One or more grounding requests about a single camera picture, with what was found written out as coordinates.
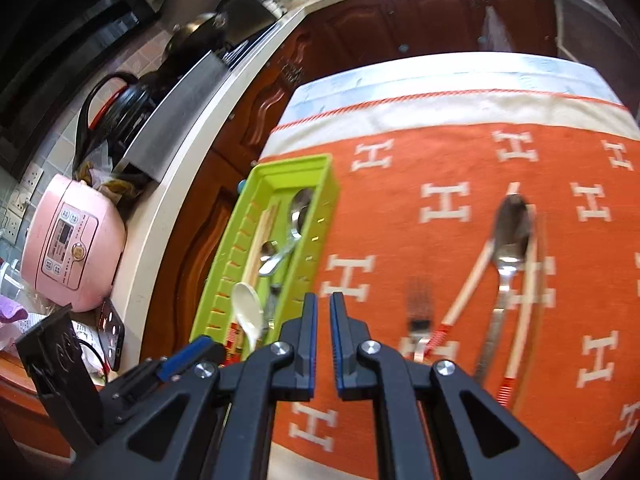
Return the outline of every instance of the tile backsplash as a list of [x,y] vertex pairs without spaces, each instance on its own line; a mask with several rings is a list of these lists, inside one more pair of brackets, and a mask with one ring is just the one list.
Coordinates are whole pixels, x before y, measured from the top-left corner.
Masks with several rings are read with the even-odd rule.
[[[86,96],[105,75],[116,70],[133,72],[137,76],[157,69],[162,63],[162,51],[169,41],[170,34],[159,25],[147,29],[129,42],[110,62],[107,62],[91,81],[82,88],[71,103],[53,124],[49,133],[42,141],[33,162],[42,168],[42,177],[38,181],[36,191],[20,224],[15,245],[4,238],[0,238],[0,257],[12,262],[20,260],[26,240],[27,231],[42,198],[44,190],[56,174],[71,177],[71,166],[74,159],[76,145],[76,129],[78,128],[78,114]],[[109,81],[94,97],[89,107],[90,120],[98,113],[109,97],[122,85],[119,79]],[[7,203],[17,181],[5,170],[0,168],[0,219],[4,218]]]

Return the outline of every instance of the kettle handle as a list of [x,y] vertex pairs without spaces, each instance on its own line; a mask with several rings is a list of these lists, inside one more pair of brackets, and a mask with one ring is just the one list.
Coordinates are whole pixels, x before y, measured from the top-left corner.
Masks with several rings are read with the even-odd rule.
[[73,173],[76,172],[84,158],[88,155],[87,153],[85,153],[85,151],[87,147],[91,145],[91,136],[94,132],[89,128],[89,107],[91,106],[91,101],[94,100],[95,95],[108,81],[115,78],[122,79],[127,85],[133,85],[138,82],[138,78],[131,72],[113,72],[100,79],[96,86],[94,86],[89,92],[89,95],[84,100],[84,103],[82,103],[82,107],[80,108],[80,113],[78,115],[78,128],[76,129],[76,152],[74,153],[74,163],[72,166]]

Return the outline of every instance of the green utensil tray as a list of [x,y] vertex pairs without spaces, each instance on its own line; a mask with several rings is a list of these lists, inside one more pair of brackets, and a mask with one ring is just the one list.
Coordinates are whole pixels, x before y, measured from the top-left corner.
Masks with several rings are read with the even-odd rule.
[[[302,238],[290,256],[291,261],[283,261],[273,276],[273,283],[278,283],[279,279],[284,281],[281,282],[274,328],[263,338],[263,344],[276,340],[283,322],[300,316],[304,295],[311,290],[318,270],[322,246],[340,193],[331,155],[278,160],[252,169],[209,271],[190,340],[206,334],[214,341],[226,343],[234,318],[231,289],[241,280],[260,214],[271,205],[280,203],[269,240],[276,240],[278,248],[283,248],[290,230],[289,203],[303,187],[314,188],[313,199],[306,214]],[[256,291],[263,307],[269,294],[269,284],[269,278],[258,279]],[[248,355],[247,347],[244,345],[244,358]]]

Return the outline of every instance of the power socket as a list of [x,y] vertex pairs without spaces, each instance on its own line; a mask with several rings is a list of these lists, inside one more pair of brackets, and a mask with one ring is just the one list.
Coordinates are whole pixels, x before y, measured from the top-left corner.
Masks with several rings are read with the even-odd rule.
[[2,238],[5,238],[11,245],[15,245],[18,239],[18,231],[20,230],[20,224],[22,218],[20,218],[13,211],[7,209],[4,215],[4,234]]
[[17,186],[11,193],[11,198],[6,206],[10,211],[23,218],[29,206],[31,195],[31,192]]
[[22,180],[18,185],[24,188],[26,191],[30,192],[29,198],[31,197],[33,192],[36,191],[36,186],[38,185],[38,181],[40,180],[41,176],[42,168],[35,162],[32,162],[27,166],[27,169],[22,176]]

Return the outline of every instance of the pink rice cooker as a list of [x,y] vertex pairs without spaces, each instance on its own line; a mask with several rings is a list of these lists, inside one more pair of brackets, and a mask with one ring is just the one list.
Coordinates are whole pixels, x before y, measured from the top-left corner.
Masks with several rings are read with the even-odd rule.
[[107,197],[56,175],[31,221],[20,273],[51,301],[91,310],[111,292],[126,236]]

